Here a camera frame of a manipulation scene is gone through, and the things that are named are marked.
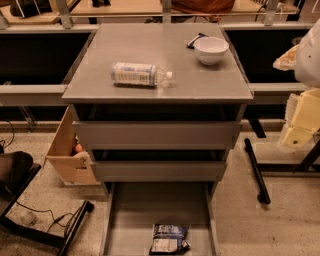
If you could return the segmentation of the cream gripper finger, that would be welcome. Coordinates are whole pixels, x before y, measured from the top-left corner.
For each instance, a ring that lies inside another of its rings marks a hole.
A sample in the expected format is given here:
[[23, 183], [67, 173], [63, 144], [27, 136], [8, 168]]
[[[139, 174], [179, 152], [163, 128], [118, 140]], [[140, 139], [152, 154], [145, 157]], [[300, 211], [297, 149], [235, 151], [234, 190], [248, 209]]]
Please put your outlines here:
[[274, 61], [273, 67], [281, 71], [293, 70], [295, 67], [297, 49], [298, 45], [291, 47], [288, 51]]
[[285, 110], [277, 146], [283, 152], [304, 147], [320, 129], [320, 89], [313, 88], [300, 95], [291, 94]]

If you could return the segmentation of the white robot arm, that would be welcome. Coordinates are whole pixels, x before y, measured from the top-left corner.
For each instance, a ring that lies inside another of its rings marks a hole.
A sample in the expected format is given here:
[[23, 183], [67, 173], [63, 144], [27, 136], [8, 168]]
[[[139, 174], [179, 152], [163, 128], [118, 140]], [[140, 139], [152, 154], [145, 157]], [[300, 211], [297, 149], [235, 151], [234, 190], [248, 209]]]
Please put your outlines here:
[[278, 147], [290, 152], [305, 146], [320, 129], [320, 20], [273, 67], [293, 70], [295, 79], [306, 86], [300, 95], [291, 93], [286, 103]]

